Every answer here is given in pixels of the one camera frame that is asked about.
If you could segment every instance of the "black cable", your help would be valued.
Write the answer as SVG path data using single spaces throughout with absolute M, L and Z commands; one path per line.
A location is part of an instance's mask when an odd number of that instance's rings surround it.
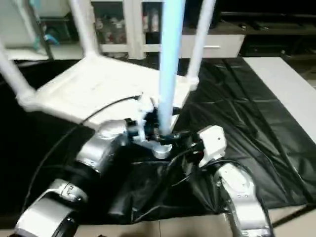
M 114 104 L 117 104 L 117 103 L 120 103 L 120 102 L 123 102 L 123 101 L 126 101 L 126 100 L 138 100 L 139 99 L 139 95 L 136 95 L 136 96 L 130 96 L 130 97 L 125 97 L 125 98 L 122 98 L 122 99 L 119 99 L 119 100 L 116 100 L 114 102 L 111 102 L 110 104 L 107 104 L 105 106 L 103 106 L 102 108 L 98 109 L 97 111 L 93 112 L 91 115 L 89 115 L 87 118 L 85 118 L 83 121 L 81 121 L 79 124 L 76 124 L 74 125 L 72 128 L 70 128 L 68 130 L 68 132 L 66 134 L 64 134 L 51 148 L 50 150 L 46 153 L 46 155 L 44 156 L 44 158 L 40 161 L 39 165 L 36 167 L 36 170 L 31 178 L 31 181 L 30 181 L 30 184 L 29 184 L 29 187 L 28 187 L 28 192 L 24 198 L 24 203 L 23 203 L 23 206 L 22 206 L 22 210 L 21 210 L 21 215 L 23 214 L 23 212 L 25 211 L 26 209 L 26 206 L 27 206 L 27 203 L 28 203 L 28 200 L 30 198 L 30 195 L 31 195 L 31 189 L 33 187 L 33 184 L 35 182 L 35 179 L 37 177 L 37 175 L 39 174 L 40 172 L 40 169 L 42 168 L 42 166 L 44 165 L 44 163 L 47 161 L 47 159 L 50 157 L 50 155 L 57 149 L 57 147 L 67 138 L 69 137 L 76 129 L 78 129 L 79 127 L 81 127 L 85 122 L 87 122 L 89 119 L 91 119 L 92 117 L 94 117 L 96 114 L 102 112 L 103 110 L 105 110 L 106 108 L 114 105 Z

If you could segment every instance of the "black tarp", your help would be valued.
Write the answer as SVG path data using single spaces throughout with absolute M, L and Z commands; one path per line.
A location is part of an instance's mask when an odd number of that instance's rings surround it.
M 131 62 L 158 69 L 157 57 Z M 74 63 L 18 62 L 35 88 Z M 180 60 L 180 75 L 185 75 L 187 66 L 188 60 Z M 0 226 L 9 228 L 19 216 L 39 161 L 73 124 L 41 112 L 24 112 L 2 82 L 0 98 Z M 226 157 L 251 170 L 268 208 L 315 202 L 316 145 L 242 59 L 203 61 L 200 84 L 184 105 L 175 130 L 199 131 L 208 125 L 224 128 Z M 91 134 L 92 130 L 82 128 L 56 150 L 41 170 L 30 201 L 62 172 L 62 165 L 74 158 Z M 172 186 L 185 174 L 183 160 L 171 167 L 170 160 L 157 160 L 137 146 L 122 149 L 113 169 L 98 186 L 98 195 L 90 199 L 84 221 L 131 224 L 224 211 L 209 172 L 193 168 L 186 182 Z

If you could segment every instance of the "white cabinet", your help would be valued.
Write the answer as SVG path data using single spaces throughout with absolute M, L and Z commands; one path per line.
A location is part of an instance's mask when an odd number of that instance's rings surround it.
M 236 58 L 244 35 L 208 35 L 205 39 L 203 58 Z M 183 35 L 181 58 L 191 58 L 195 43 L 194 35 Z

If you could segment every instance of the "blue pole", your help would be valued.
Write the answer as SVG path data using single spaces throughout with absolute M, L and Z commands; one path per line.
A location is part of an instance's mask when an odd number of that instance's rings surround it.
M 162 9 L 158 118 L 160 132 L 163 135 L 171 132 L 185 2 L 185 0 L 164 0 Z

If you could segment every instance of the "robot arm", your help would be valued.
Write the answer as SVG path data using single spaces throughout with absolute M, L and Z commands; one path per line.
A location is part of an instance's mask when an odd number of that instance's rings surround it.
M 221 127 L 208 127 L 201 131 L 199 136 L 204 144 L 204 158 L 199 163 L 199 167 L 204 167 L 225 155 L 226 139 Z M 270 219 L 257 199 L 252 177 L 231 163 L 220 166 L 216 176 L 234 236 L 272 237 Z
M 155 119 L 151 119 L 149 124 L 145 123 L 146 137 L 162 145 L 181 141 L 190 134 L 182 132 L 159 136 L 153 132 L 154 122 Z M 77 230 L 80 209 L 95 190 L 97 180 L 108 171 L 114 154 L 120 147 L 138 140 L 137 130 L 138 126 L 128 120 L 111 120 L 102 124 L 83 145 L 68 172 L 56 179 L 23 213 L 15 232 L 24 237 L 73 236 Z M 185 145 L 187 148 L 204 152 L 204 157 L 198 164 L 201 168 L 221 159 L 225 154 L 226 140 L 221 127 L 208 127 L 198 134 L 195 142 L 192 139 L 190 141 L 190 144 Z M 218 167 L 216 175 L 235 236 L 272 236 L 269 217 L 256 197 L 255 185 L 250 175 L 230 163 Z
M 66 174 L 22 214 L 15 233 L 24 237 L 72 237 L 81 208 L 101 175 L 107 172 L 119 147 L 128 142 L 125 120 L 102 124 L 88 140 Z

